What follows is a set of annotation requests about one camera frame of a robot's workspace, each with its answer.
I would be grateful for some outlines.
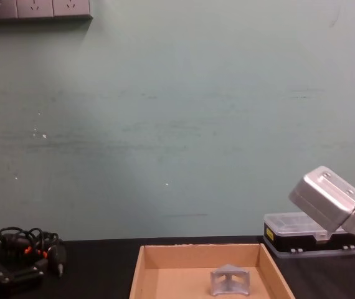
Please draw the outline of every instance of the light green wall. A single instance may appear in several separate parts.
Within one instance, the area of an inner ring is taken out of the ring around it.
[[[355,185],[355,1],[92,9],[0,26],[0,228],[261,234],[307,171]]]

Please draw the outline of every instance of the table surface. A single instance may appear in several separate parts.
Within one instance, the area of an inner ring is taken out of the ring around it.
[[[48,275],[42,286],[16,299],[128,299],[142,245],[259,243],[259,236],[126,239],[66,242],[69,264],[58,279]],[[355,255],[310,259],[276,259],[297,299],[355,299]]]

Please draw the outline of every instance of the cardboard box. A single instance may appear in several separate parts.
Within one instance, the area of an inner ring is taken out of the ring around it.
[[[211,271],[231,264],[250,271],[250,295],[211,295]],[[130,299],[295,299],[263,244],[140,248]]]

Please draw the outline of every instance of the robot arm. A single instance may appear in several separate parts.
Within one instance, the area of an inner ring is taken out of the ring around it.
[[[306,174],[290,200],[328,232],[342,226],[355,235],[355,188],[332,170],[320,166]]]

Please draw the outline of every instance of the plastic storage box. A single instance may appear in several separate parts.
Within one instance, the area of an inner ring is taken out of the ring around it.
[[[281,258],[355,254],[355,235],[329,233],[304,212],[265,215],[263,238]]]

